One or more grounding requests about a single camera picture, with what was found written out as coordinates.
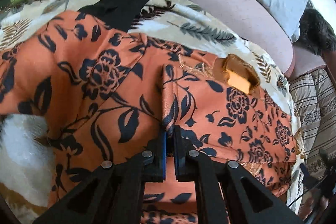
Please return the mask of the orange black floral garment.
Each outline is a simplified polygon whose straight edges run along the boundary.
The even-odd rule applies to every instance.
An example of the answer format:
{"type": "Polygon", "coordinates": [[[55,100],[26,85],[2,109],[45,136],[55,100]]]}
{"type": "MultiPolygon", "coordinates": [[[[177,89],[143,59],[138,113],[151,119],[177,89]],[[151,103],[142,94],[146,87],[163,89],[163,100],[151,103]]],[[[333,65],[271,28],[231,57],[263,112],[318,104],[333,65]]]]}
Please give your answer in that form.
{"type": "Polygon", "coordinates": [[[102,162],[121,164],[161,131],[236,160],[276,197],[295,163],[291,117],[240,57],[128,34],[66,11],[1,52],[1,113],[45,117],[53,205],[102,162]]]}

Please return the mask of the dark furry cushion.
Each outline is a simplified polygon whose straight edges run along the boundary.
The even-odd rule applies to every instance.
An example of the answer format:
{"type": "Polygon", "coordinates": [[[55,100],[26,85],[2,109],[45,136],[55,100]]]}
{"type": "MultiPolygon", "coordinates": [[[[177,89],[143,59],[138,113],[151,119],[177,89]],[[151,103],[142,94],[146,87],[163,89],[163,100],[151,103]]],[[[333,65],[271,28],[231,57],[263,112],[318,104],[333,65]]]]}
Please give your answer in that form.
{"type": "Polygon", "coordinates": [[[335,52],[335,33],[327,20],[314,8],[306,8],[299,21],[300,36],[297,40],[315,55],[323,51],[335,52]]]}

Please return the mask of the beige leaf print blanket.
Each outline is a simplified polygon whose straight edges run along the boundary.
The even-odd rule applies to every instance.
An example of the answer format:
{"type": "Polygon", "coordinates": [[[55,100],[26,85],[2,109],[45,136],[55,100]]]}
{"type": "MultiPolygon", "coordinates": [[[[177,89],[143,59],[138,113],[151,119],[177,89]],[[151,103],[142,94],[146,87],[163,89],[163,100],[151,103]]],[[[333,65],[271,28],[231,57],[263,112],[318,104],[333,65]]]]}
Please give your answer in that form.
{"type": "MultiPolygon", "coordinates": [[[[98,0],[28,0],[1,10],[1,50],[29,38],[53,16],[98,0]]],[[[291,118],[291,130],[302,146],[301,123],[281,64],[259,40],[238,36],[190,0],[150,0],[131,28],[152,37],[181,43],[220,57],[234,54],[252,65],[265,89],[291,118]]],[[[46,132],[42,118],[15,115],[3,122],[1,195],[21,223],[32,223],[47,208],[51,171],[49,147],[38,143],[46,132]]]]}

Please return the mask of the pink mauve bolster pillow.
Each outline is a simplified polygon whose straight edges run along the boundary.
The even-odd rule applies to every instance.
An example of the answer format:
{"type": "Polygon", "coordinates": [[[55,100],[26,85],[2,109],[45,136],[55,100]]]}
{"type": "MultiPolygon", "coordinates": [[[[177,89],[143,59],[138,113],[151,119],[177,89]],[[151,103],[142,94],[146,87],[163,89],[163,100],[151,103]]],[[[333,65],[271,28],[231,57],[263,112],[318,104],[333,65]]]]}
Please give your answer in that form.
{"type": "Polygon", "coordinates": [[[326,68],[322,57],[290,42],[285,32],[256,0],[191,0],[239,36],[265,50],[290,79],[326,68]]]}

